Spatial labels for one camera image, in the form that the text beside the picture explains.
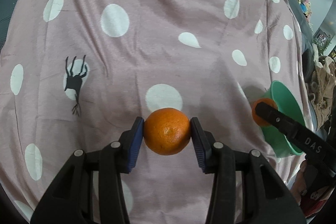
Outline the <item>large orange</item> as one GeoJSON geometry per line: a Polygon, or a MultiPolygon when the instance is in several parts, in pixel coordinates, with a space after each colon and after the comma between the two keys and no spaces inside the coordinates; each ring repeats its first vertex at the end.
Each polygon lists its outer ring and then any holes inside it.
{"type": "Polygon", "coordinates": [[[163,156],[175,155],[191,139],[190,120],[175,108],[155,110],[145,120],[143,138],[153,152],[163,156]]]}

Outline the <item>green plastic bowl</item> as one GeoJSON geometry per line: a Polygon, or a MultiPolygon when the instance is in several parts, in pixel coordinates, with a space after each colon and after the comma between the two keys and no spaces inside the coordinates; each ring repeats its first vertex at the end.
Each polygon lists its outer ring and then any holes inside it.
{"type": "MultiPolygon", "coordinates": [[[[280,128],[284,129],[285,123],[282,121],[296,121],[305,125],[302,111],[291,91],[280,81],[274,80],[270,88],[265,92],[262,98],[268,98],[275,102],[280,113],[280,128]]],[[[265,141],[272,147],[277,158],[289,156],[301,156],[303,151],[291,143],[286,135],[273,125],[266,125],[262,128],[265,141]]]]}

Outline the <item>brown plush blanket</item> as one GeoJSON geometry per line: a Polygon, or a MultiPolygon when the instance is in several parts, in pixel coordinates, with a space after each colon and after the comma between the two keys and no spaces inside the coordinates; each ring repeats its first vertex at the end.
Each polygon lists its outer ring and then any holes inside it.
{"type": "Polygon", "coordinates": [[[311,80],[306,84],[308,98],[313,106],[317,120],[317,129],[320,129],[329,119],[333,104],[335,88],[335,62],[329,56],[322,57],[322,63],[314,66],[311,80]]]}

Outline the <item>pink polka dot cloth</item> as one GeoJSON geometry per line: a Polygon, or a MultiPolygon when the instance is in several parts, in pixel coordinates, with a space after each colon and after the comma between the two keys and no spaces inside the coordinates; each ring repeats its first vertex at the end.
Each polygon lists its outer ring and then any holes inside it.
{"type": "Polygon", "coordinates": [[[1,184],[29,220],[74,151],[166,107],[290,183],[304,157],[278,159],[251,104],[279,80],[311,127],[302,48],[288,0],[18,0],[1,51],[1,184]]]}

